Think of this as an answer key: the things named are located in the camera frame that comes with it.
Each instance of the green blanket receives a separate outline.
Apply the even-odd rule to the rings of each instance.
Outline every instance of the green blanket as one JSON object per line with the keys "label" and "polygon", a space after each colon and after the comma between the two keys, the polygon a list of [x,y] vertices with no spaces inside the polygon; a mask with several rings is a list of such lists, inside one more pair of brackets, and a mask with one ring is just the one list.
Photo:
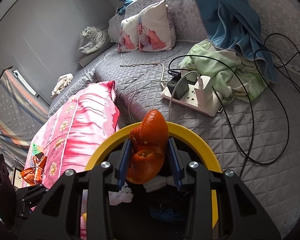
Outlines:
{"label": "green blanket", "polygon": [[[227,64],[238,75],[251,100],[257,98],[267,86],[254,62],[248,61],[234,51],[216,50],[208,40],[194,45],[188,54],[213,57]],[[246,92],[237,77],[220,62],[203,57],[188,56],[179,64],[179,68],[194,70],[201,75],[210,76],[212,86],[223,96],[222,103],[224,105],[231,103],[234,98],[248,102]]]}

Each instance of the baby picture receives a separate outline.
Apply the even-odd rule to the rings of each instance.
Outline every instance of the baby picture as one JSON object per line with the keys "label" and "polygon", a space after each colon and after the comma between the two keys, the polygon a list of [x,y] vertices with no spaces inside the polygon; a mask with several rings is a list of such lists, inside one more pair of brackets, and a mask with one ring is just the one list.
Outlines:
{"label": "baby picture", "polygon": [[163,49],[166,44],[160,40],[155,31],[150,30],[142,25],[141,17],[138,17],[138,34],[139,34],[139,50],[143,51],[144,47],[152,46],[153,50]]}
{"label": "baby picture", "polygon": [[118,51],[121,51],[121,47],[125,46],[125,49],[134,49],[135,45],[131,42],[130,35],[128,35],[123,30],[123,24],[121,23],[121,29],[120,29],[120,38],[119,38],[119,46]]}

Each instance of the screw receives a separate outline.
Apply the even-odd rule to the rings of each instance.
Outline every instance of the screw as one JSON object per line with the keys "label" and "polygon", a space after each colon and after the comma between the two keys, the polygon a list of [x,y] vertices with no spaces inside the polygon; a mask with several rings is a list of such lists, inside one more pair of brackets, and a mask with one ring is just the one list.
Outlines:
{"label": "screw", "polygon": [[191,168],[197,168],[199,166],[199,163],[197,163],[197,162],[189,162],[189,166]]}
{"label": "screw", "polygon": [[110,162],[103,162],[103,163],[101,163],[101,167],[102,168],[108,168],[108,167],[110,167],[110,165],[111,165]]}
{"label": "screw", "polygon": [[231,171],[231,170],[226,170],[225,175],[228,176],[228,177],[232,177],[234,175],[234,172]]}
{"label": "screw", "polygon": [[72,169],[66,170],[66,172],[65,172],[66,176],[72,176],[73,174],[74,174],[74,170],[72,170]]}

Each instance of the blue blanket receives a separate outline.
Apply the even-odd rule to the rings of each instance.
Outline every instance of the blue blanket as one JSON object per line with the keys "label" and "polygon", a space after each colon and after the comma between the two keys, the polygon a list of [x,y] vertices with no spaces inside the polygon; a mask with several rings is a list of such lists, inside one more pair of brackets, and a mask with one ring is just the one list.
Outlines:
{"label": "blue blanket", "polygon": [[[258,14],[247,0],[196,0],[209,41],[214,47],[234,50],[253,61],[258,49],[266,49],[261,41]],[[276,82],[275,68],[268,51],[256,54],[262,74]]]}

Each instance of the charger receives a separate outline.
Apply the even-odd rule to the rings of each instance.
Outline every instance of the charger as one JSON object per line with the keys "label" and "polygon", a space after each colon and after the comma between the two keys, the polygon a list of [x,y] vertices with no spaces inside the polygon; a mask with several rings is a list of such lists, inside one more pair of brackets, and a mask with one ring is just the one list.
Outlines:
{"label": "charger", "polygon": [[[172,95],[174,88],[176,87],[178,81],[181,79],[181,73],[179,72],[178,75],[174,76],[167,84],[167,87]],[[189,84],[186,79],[182,79],[181,82],[176,87],[176,91],[174,93],[173,98],[176,100],[180,100],[183,96],[189,91]]]}
{"label": "charger", "polygon": [[207,106],[213,101],[211,77],[201,76],[197,78],[197,82],[194,85],[195,96],[197,98],[197,103],[199,106]]}

